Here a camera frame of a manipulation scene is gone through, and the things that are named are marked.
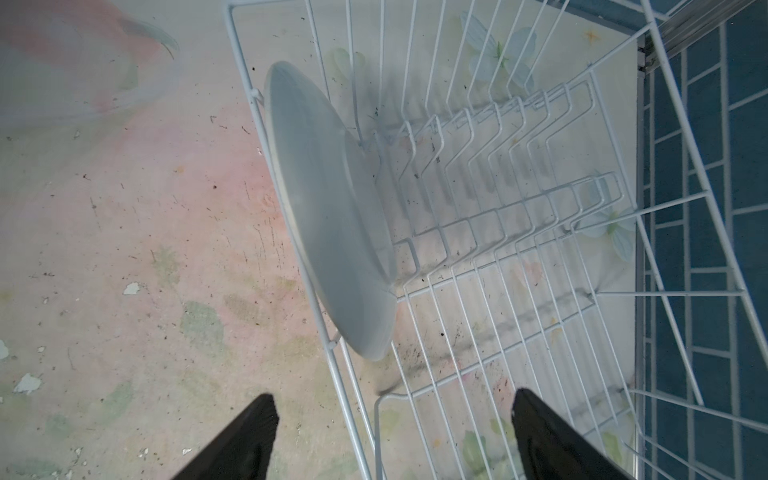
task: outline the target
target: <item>plate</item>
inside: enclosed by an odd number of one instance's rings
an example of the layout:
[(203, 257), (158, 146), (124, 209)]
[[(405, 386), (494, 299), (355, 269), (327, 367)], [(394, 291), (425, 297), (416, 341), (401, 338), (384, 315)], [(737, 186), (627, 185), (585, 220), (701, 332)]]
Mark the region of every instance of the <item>plate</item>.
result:
[(396, 262), (365, 155), (290, 63), (270, 68), (264, 106), (277, 193), (317, 295), (349, 346), (379, 360), (395, 327)]

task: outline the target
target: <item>blue tiled wall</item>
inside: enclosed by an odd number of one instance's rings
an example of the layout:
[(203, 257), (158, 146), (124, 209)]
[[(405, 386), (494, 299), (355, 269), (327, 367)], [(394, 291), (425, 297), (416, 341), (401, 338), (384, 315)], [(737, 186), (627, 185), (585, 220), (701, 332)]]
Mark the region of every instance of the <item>blue tiled wall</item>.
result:
[[(678, 85), (686, 82), (681, 90), (691, 127), (765, 330), (768, 94), (763, 94), (768, 89), (768, 2), (754, 2), (670, 61)], [(644, 202), (649, 206), (695, 194), (701, 186), (684, 156), (680, 124), (660, 70), (646, 77), (644, 91)], [(703, 199), (659, 210), (648, 215), (647, 222), (666, 290), (734, 288), (728, 284), (725, 255)], [(686, 271), (686, 258), (692, 270)], [(646, 275), (646, 288), (656, 288), (651, 275)], [(654, 300), (646, 300), (645, 388), (693, 402), (669, 319), (660, 299)], [(670, 304), (706, 407), (768, 423), (768, 369), (740, 300), (675, 297)], [(646, 434), (675, 455), (728, 478), (766, 477), (767, 434), (734, 428), (730, 420), (706, 413), (689, 415), (685, 408), (663, 401), (647, 399), (645, 409)], [(656, 455), (658, 466), (674, 478), (689, 478), (687, 466), (661, 450), (654, 452), (650, 444), (646, 455)], [(663, 478), (650, 468), (645, 472), (646, 478)]]

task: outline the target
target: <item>dish rack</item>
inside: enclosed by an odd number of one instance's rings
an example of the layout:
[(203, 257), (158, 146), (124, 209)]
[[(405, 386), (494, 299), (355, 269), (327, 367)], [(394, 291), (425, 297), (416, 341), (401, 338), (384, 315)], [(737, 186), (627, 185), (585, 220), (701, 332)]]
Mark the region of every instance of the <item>dish rack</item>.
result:
[[(284, 2), (230, 2), (225, 19), (272, 173), (262, 95), (233, 19), (236, 7), (267, 3)], [(637, 131), (621, 120), (636, 120), (634, 111), (626, 112), (634, 101), (621, 104), (615, 75), (605, 75), (610, 64), (608, 74), (624, 68), (636, 81), (638, 41), (649, 35), (654, 45), (663, 44), (655, 21), (661, 17), (649, 0), (641, 1), (643, 28), (574, 74), (562, 68), (566, 78), (548, 65), (565, 61), (556, 54), (567, 49), (558, 34), (566, 29), (568, 0), (557, 8), (532, 0), (316, 3), (301, 5), (309, 57), (319, 68), (305, 73), (314, 75), (368, 154), (399, 265), (392, 351), (371, 365), (329, 332), (334, 328), (299, 260), (360, 475), (524, 478), (509, 408), (514, 391), (526, 386), (636, 478), (673, 478), (649, 449), (670, 455), (691, 475), (722, 478), (644, 433), (649, 398), (768, 432), (764, 424), (707, 406), (670, 302), (738, 297), (768, 363), (768, 343), (667, 53), (657, 50), (657, 61), (700, 183), (697, 193), (643, 204)], [(328, 18), (339, 28), (325, 25)], [(401, 35), (391, 26), (398, 18)], [(482, 28), (472, 18), (480, 18)], [(521, 38), (522, 45), (510, 47)], [(525, 58), (522, 52), (537, 39), (543, 41)], [(343, 48), (321, 48), (328, 44)], [(378, 62), (366, 62), (360, 51)], [(486, 55), (493, 75), (483, 81)], [(548, 62), (548, 55), (555, 60)], [(664, 289), (647, 224), (659, 210), (691, 202), (705, 203), (712, 217), (732, 279), (728, 290)], [(659, 299), (670, 319), (688, 400), (644, 388), (651, 373), (639, 339), (647, 299)], [(362, 387), (364, 376), (375, 392)]]

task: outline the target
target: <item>metal wire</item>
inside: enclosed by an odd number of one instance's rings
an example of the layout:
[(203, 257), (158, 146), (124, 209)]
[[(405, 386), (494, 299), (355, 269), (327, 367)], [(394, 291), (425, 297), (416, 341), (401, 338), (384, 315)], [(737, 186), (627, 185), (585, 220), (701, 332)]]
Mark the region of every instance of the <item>metal wire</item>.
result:
[[(703, 74), (692, 79), (684, 77), (684, 95), (681, 96), (671, 71), (669, 59), (662, 48), (658, 48), (658, 58), (664, 75), (664, 81), (670, 91), (672, 103), (680, 120), (680, 130), (669, 136), (680, 134), (685, 140), (685, 150), (690, 154), (693, 169), (702, 191), (690, 194), (687, 189), (680, 198), (661, 204), (639, 207), (634, 197), (634, 185), (627, 172), (627, 162), (623, 157), (614, 123), (611, 121), (598, 78), (598, 69), (618, 52), (635, 45), (638, 39), (650, 33), (654, 44), (661, 45), (660, 34), (655, 23), (656, 19), (667, 19), (665, 14), (654, 12), (648, 0), (641, 0), (636, 5), (628, 0), (613, 0), (627, 8), (643, 12), (647, 24), (624, 39), (606, 55), (588, 65), (582, 72), (547, 91), (527, 92), (528, 81), (536, 68), (545, 57), (545, 50), (558, 26), (569, 0), (559, 4), (558, 9), (552, 9), (548, 2), (540, 2), (534, 18), (531, 20), (529, 32), (522, 50), (525, 51), (534, 33), (543, 29), (539, 24), (545, 14), (554, 15), (554, 21), (546, 29), (544, 42), (535, 56), (523, 85), (527, 97), (513, 96), (510, 84), (513, 75), (520, 66), (522, 59), (515, 59), (514, 66), (505, 79), (506, 98), (499, 99), (492, 94), (495, 82), (504, 61), (504, 52), (509, 46), (512, 35), (519, 31), (524, 16), (522, 15), (525, 0), (521, 0), (514, 10), (514, 16), (500, 18), (501, 0), (497, 0), (490, 15), (490, 22), (485, 33), (483, 49), (479, 51), (478, 64), (471, 74), (466, 93), (457, 95), (454, 87), (457, 85), (460, 73), (459, 59), (467, 56), (465, 50), (468, 44), (470, 19), (478, 11), (478, 0), (467, 1), (467, 22), (462, 26), (460, 40), (453, 54), (454, 64), (446, 70), (441, 66), (445, 54), (441, 47), (449, 42), (446, 37), (448, 16), (446, 1), (439, 5), (419, 5), (418, 0), (409, 3), (407, 21), (407, 47), (395, 52), (398, 61), (402, 62), (402, 91), (399, 99), (392, 101), (384, 82), (388, 73), (385, 68), (385, 50), (388, 41), (387, 15), (392, 13), (392, 7), (387, 5), (393, 0), (380, 0), (379, 13), (379, 43), (378, 43), (378, 85), (375, 93), (376, 118), (379, 129), (376, 134), (361, 130), (359, 109), (368, 99), (359, 96), (358, 84), (365, 78), (360, 77), (359, 66), (355, 62), (355, 38), (361, 33), (355, 31), (352, 15), (352, 1), (345, 0), (346, 12), (346, 46), (349, 49), (350, 85), (349, 94), (353, 104), (353, 119), (360, 143), (378, 154), (379, 164), (376, 170), (378, 188), (390, 188), (391, 207), (402, 217), (398, 219), (401, 225), (394, 238), (397, 248), (406, 248), (408, 264), (402, 268), (398, 288), (400, 296), (400, 312), (407, 319), (407, 329), (398, 331), (398, 341), (392, 342), (392, 357), (399, 374), (399, 384), (392, 391), (383, 393), (372, 400), (369, 392), (361, 389), (356, 374), (356, 357), (350, 355), (343, 339), (336, 333), (333, 338), (328, 333), (326, 323), (320, 313), (320, 307), (315, 296), (315, 286), (306, 275), (303, 261), (300, 259), (300, 272), (310, 300), (310, 307), (316, 317), (316, 325), (320, 334), (326, 360), (332, 373), (333, 385), (339, 397), (339, 403), (350, 441), (355, 452), (359, 470), (363, 478), (371, 478), (363, 447), (359, 426), (353, 417), (353, 404), (347, 395), (345, 384), (355, 393), (354, 398), (362, 414), (363, 428), (372, 446), (374, 458), (373, 471), (376, 478), (385, 478), (385, 467), (389, 465), (390, 473), (397, 470), (403, 458), (395, 460), (388, 458), (385, 446), (382, 444), (381, 411), (385, 404), (405, 402), (409, 407), (410, 424), (418, 432), (422, 443), (423, 475), (433, 478), (471, 478), (478, 472), (471, 471), (478, 465), (468, 465), (464, 448), (460, 447), (457, 431), (459, 422), (466, 423), (465, 435), (472, 433), (477, 440), (482, 469), (488, 478), (502, 478), (504, 475), (519, 478), (523, 472), (516, 467), (517, 452), (515, 439), (508, 437), (508, 432), (502, 427), (506, 412), (500, 410), (500, 405), (494, 398), (493, 379), (498, 377), (511, 385), (512, 392), (520, 386), (533, 388), (546, 402), (551, 403), (561, 415), (576, 429), (590, 438), (603, 452), (607, 453), (603, 433), (606, 429), (619, 432), (619, 442), (624, 451), (633, 456), (634, 470), (638, 475), (644, 468), (652, 470), (652, 475), (673, 478), (658, 465), (658, 452), (663, 452), (679, 462), (691, 475), (701, 475), (711, 480), (722, 478), (719, 472), (701, 465), (695, 458), (682, 458), (675, 455), (659, 443), (656, 437), (656, 408), (655, 402), (669, 402), (683, 406), (688, 411), (689, 422), (693, 412), (702, 412), (734, 422), (738, 429), (741, 426), (768, 432), (768, 425), (745, 419), (734, 413), (720, 412), (705, 406), (705, 398), (698, 385), (694, 369), (690, 364), (692, 352), (702, 352), (709, 355), (728, 357), (730, 352), (691, 346), (690, 321), (682, 333), (677, 325), (669, 298), (682, 297), (690, 302), (693, 297), (718, 296), (729, 299), (731, 310), (735, 303), (730, 299), (741, 298), (752, 333), (760, 348), (763, 361), (768, 365), (768, 343), (765, 333), (760, 326), (756, 310), (752, 304), (749, 291), (746, 288), (743, 275), (737, 264), (736, 256), (728, 236), (728, 229), (720, 216), (719, 208), (707, 179), (707, 168), (704, 166), (700, 153), (694, 141), (693, 132), (685, 114), (684, 98), (687, 84), (707, 72), (720, 68), (721, 74), (726, 68), (725, 57)], [(247, 94), (253, 120), (263, 145), (264, 157), (272, 174), (272, 157), (268, 148), (269, 139), (263, 125), (262, 114), (258, 105), (261, 93), (250, 80), (246, 68), (242, 45), (237, 36), (232, 11), (241, 5), (260, 5), (272, 0), (245, 0), (231, 2), (224, 11), (227, 30), (235, 55), (243, 88)], [(670, 14), (684, 2), (675, 5)], [(323, 64), (320, 38), (316, 27), (316, 16), (311, 0), (304, 0), (308, 23), (313, 37), (314, 50), (317, 56), (320, 74), (326, 95), (330, 98)], [(437, 24), (431, 25), (431, 31), (417, 20), (422, 9), (434, 11)], [(491, 38), (491, 30), (503, 28), (506, 39), (501, 54), (496, 62), (493, 75), (488, 84), (487, 101), (473, 103), (472, 92), (478, 84), (480, 61), (486, 54), (485, 46)], [(433, 43), (426, 46), (420, 44), (419, 34), (434, 35)], [(432, 52), (431, 58), (425, 62), (429, 66), (426, 82), (419, 83), (415, 71), (414, 48), (419, 45), (425, 51)], [(654, 91), (654, 80), (650, 81), (651, 92)], [(730, 109), (738, 108), (763, 95), (768, 90), (758, 92), (744, 99), (740, 104), (728, 105), (724, 100), (723, 115)], [(423, 105), (423, 110), (415, 112), (412, 105)], [(570, 141), (573, 132), (584, 124), (598, 122), (607, 136), (608, 151), (613, 154), (612, 170), (600, 174), (573, 176), (567, 174), (567, 168), (558, 163), (554, 140)], [(536, 158), (537, 151), (543, 148), (543, 158)], [(654, 142), (651, 142), (651, 156), (654, 154)], [(448, 155), (447, 161), (441, 161), (441, 155)], [(478, 161), (481, 156), (485, 161)], [(719, 165), (728, 165), (729, 158), (724, 158)], [(595, 203), (587, 202), (582, 195), (584, 189), (591, 188), (599, 193), (600, 200)], [(651, 184), (647, 188), (653, 191)], [(282, 208), (284, 199), (278, 190), (278, 198)], [(664, 279), (661, 276), (654, 252), (655, 230), (665, 225), (655, 224), (655, 213), (659, 210), (684, 205), (691, 202), (706, 202), (707, 208), (715, 225), (718, 239), (723, 247), (727, 267), (699, 268), (690, 267), (690, 259), (686, 263), (686, 271), (704, 273), (727, 273), (733, 281), (725, 290), (695, 290), (686, 282), (684, 290), (665, 290)], [(620, 204), (629, 204), (631, 209), (625, 214), (611, 215), (607, 220), (595, 221), (597, 212), (610, 213)], [(756, 206), (744, 212), (736, 212), (727, 205), (730, 215), (758, 211), (768, 206)], [(650, 215), (654, 225), (650, 234), (647, 232), (644, 218)], [(649, 270), (637, 265), (645, 275), (650, 277), (649, 291), (602, 290), (598, 288), (598, 280), (591, 269), (589, 256), (585, 253), (582, 233), (599, 227), (616, 227), (616, 223), (626, 220), (633, 221), (637, 226), (639, 236), (638, 249), (642, 245)], [(676, 226), (670, 223), (667, 227)], [(694, 232), (686, 230), (686, 235)], [(434, 239), (431, 250), (423, 250), (425, 239)], [(528, 271), (526, 259), (534, 258), (541, 266), (538, 275)], [(512, 285), (515, 275), (518, 285)], [(492, 295), (498, 298), (493, 303)], [(678, 352), (687, 375), (688, 398), (677, 399), (656, 392), (653, 378), (656, 373), (655, 344), (651, 343), (651, 384), (649, 389), (638, 389), (628, 385), (628, 378), (622, 373), (620, 356), (617, 345), (626, 348), (633, 345), (634, 339), (614, 339), (608, 328), (609, 322), (604, 312), (603, 302), (611, 298), (629, 297), (635, 299), (658, 298), (667, 314), (671, 331), (674, 335)], [(505, 315), (500, 310), (509, 312)], [(545, 324), (547, 312), (554, 312), (551, 324)], [(656, 318), (656, 308), (651, 310), (651, 317)], [(475, 322), (487, 319), (489, 329), (480, 330)], [(729, 322), (731, 329), (733, 319)], [(448, 332), (455, 329), (457, 333), (465, 333), (468, 339), (466, 347), (457, 347), (451, 341)], [(564, 346), (554, 344), (555, 333), (562, 334)], [(655, 321), (651, 330), (655, 338)], [(404, 352), (415, 349), (418, 352), (418, 368), (411, 368)], [(441, 358), (441, 350), (448, 355)], [(347, 378), (344, 378), (336, 361), (336, 351), (343, 357), (346, 364)], [(515, 356), (522, 359), (513, 361)], [(448, 362), (448, 371), (443, 372), (439, 363)], [(469, 374), (477, 375), (479, 382), (473, 382)], [(647, 412), (643, 407), (636, 411), (635, 402), (648, 397), (654, 407)], [(482, 404), (490, 405), (488, 411), (483, 411)], [(644, 432), (644, 419), (639, 415), (650, 415), (654, 426), (653, 434)], [(490, 420), (498, 426), (501, 448), (488, 442), (483, 436), (483, 420)], [(634, 426), (634, 434), (621, 434), (621, 421), (626, 419)], [(440, 435), (447, 437), (447, 455), (437, 452), (430, 439)], [(734, 448), (740, 448), (734, 438)], [(503, 451), (501, 458), (496, 458), (492, 450)], [(410, 455), (419, 452), (409, 451)]]

